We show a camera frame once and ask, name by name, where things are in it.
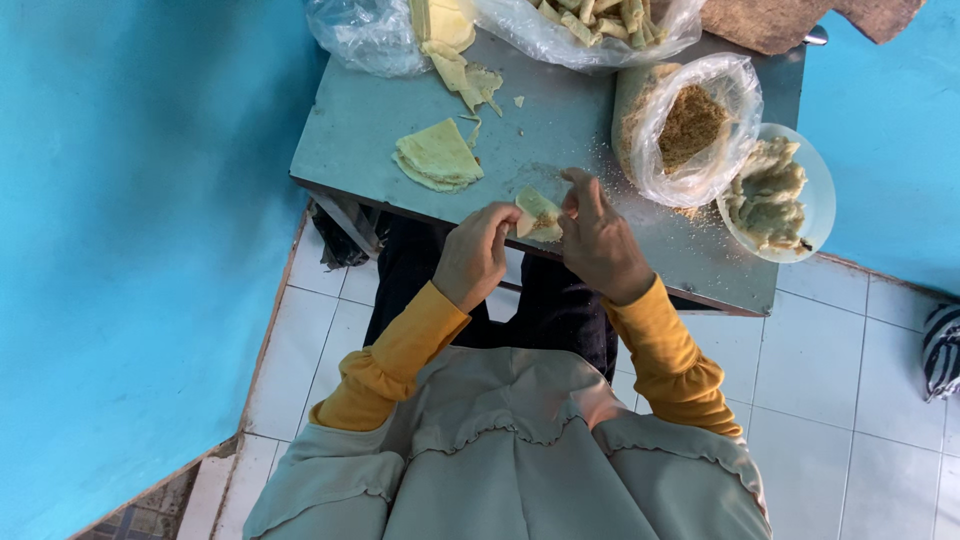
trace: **bag of rolled snacks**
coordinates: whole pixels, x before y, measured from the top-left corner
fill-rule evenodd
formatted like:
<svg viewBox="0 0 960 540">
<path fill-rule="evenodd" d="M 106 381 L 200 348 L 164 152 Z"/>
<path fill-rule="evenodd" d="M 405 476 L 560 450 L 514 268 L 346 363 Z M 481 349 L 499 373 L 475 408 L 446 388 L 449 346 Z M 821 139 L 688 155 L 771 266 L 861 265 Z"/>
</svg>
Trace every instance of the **bag of rolled snacks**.
<svg viewBox="0 0 960 540">
<path fill-rule="evenodd" d="M 612 149 L 641 195 L 692 209 L 715 199 L 743 168 L 762 116 L 749 57 L 632 67 L 616 77 Z"/>
<path fill-rule="evenodd" d="M 700 40 L 707 0 L 460 0 L 527 56 L 587 73 L 671 57 Z"/>
</svg>

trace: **plate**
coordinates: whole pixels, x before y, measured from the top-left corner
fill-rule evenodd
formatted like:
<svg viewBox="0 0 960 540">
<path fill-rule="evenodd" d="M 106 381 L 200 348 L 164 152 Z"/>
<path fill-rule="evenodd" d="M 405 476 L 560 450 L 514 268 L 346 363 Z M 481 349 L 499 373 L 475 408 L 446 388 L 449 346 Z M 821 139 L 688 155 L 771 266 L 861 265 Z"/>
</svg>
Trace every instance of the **plate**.
<svg viewBox="0 0 960 540">
<path fill-rule="evenodd" d="M 836 192 L 833 190 L 833 178 L 830 176 L 827 164 L 824 163 L 824 159 L 820 157 L 810 141 L 786 126 L 760 124 L 759 139 L 770 140 L 775 136 L 785 136 L 790 142 L 800 143 L 800 148 L 794 154 L 793 161 L 804 168 L 807 182 L 804 184 L 804 190 L 800 192 L 800 197 L 797 197 L 798 201 L 804 203 L 804 224 L 800 227 L 799 234 L 801 238 L 813 246 L 813 250 L 799 254 L 794 250 L 780 248 L 768 247 L 759 250 L 753 240 L 742 233 L 731 221 L 724 199 L 726 191 L 717 197 L 717 207 L 720 209 L 723 222 L 727 224 L 727 229 L 730 229 L 733 237 L 757 257 L 773 262 L 800 262 L 820 251 L 821 246 L 830 236 L 830 231 L 833 230 L 833 219 L 836 217 L 837 211 Z"/>
</svg>

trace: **brown board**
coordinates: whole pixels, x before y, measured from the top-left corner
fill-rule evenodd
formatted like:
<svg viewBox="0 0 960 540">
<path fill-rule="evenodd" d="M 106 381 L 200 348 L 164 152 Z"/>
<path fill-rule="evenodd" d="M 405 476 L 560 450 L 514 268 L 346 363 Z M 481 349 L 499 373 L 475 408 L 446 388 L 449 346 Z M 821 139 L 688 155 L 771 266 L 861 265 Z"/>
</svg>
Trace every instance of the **brown board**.
<svg viewBox="0 0 960 540">
<path fill-rule="evenodd" d="M 913 20 L 926 0 L 707 0 L 704 30 L 767 55 L 799 45 L 833 9 L 872 42 L 886 43 Z"/>
</svg>

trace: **black and white striped fabric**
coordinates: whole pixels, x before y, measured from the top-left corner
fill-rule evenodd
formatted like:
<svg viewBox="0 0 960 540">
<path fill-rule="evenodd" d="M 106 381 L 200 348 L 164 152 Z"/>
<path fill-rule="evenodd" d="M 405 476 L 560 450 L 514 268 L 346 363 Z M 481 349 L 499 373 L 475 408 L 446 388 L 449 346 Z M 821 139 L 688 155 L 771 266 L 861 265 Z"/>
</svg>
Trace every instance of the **black and white striped fabric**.
<svg viewBox="0 0 960 540">
<path fill-rule="evenodd" d="M 926 402 L 960 391 L 960 305 L 940 304 L 924 323 Z"/>
</svg>

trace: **metal table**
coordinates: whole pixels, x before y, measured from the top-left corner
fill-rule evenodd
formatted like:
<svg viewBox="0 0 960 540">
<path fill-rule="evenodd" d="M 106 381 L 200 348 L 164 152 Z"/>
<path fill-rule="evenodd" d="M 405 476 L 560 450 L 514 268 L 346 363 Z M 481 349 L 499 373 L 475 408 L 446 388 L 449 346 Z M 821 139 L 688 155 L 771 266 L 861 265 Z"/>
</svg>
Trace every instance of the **metal table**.
<svg viewBox="0 0 960 540">
<path fill-rule="evenodd" d="M 754 57 L 763 120 L 795 128 L 805 45 L 765 57 L 704 33 L 699 43 L 669 61 L 721 51 Z M 346 70 L 336 61 L 327 66 L 317 90 L 290 176 L 324 201 L 325 209 L 332 208 L 338 222 L 358 224 L 360 235 L 370 239 L 357 202 L 423 221 L 459 223 L 492 201 L 512 201 L 527 184 L 559 204 L 569 188 L 559 170 L 583 167 L 599 176 L 671 294 L 730 314 L 770 313 L 775 263 L 743 249 L 716 208 L 706 218 L 690 221 L 640 197 L 623 175 L 610 149 L 613 75 L 593 77 L 534 61 L 480 29 L 464 56 L 500 71 L 504 81 L 494 94 L 503 118 L 488 105 L 478 111 L 483 126 L 473 154 L 481 160 L 483 179 L 457 195 L 438 193 L 411 181 L 390 159 L 398 138 L 445 118 L 452 116 L 462 134 L 473 129 L 473 121 L 457 116 L 469 113 L 459 94 L 448 92 L 435 71 L 413 79 L 382 79 Z M 520 95 L 525 101 L 518 109 L 513 98 Z M 554 258 L 561 248 L 527 240 L 511 245 Z"/>
</svg>

